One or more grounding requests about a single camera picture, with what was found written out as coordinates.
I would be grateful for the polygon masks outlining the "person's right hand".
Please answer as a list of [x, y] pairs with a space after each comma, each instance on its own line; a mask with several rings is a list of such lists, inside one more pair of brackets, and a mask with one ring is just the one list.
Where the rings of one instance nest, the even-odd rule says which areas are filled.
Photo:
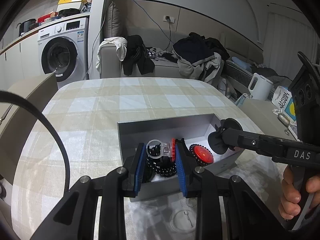
[[[280, 204], [278, 206], [281, 217], [286, 220], [291, 220], [300, 213], [300, 206], [298, 203], [300, 202], [301, 195], [299, 191], [295, 189], [293, 181], [294, 175], [288, 165], [283, 173], [283, 180], [281, 182], [283, 195], [280, 198]], [[308, 179], [306, 183], [306, 191], [314, 194], [309, 210], [319, 205], [319, 186], [319, 174]]]

